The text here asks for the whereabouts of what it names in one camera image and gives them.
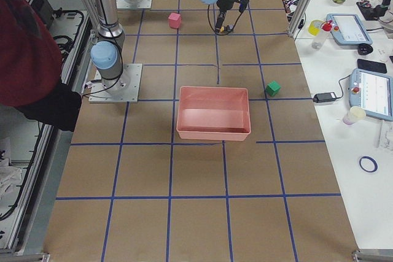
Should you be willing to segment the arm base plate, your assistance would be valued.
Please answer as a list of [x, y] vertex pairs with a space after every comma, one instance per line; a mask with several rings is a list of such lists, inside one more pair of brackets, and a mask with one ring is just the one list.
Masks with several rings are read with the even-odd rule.
[[150, 9], [152, 5], [152, 0], [143, 0], [143, 2], [139, 5], [138, 8], [118, 8], [119, 10], [141, 10], [141, 9]]
[[99, 80], [94, 83], [91, 94], [88, 98], [90, 103], [121, 103], [137, 102], [139, 88], [142, 76], [142, 64], [124, 64], [123, 74], [120, 80], [109, 90], [105, 86], [111, 86], [109, 81], [101, 81], [101, 75], [98, 70], [95, 72], [95, 79]]

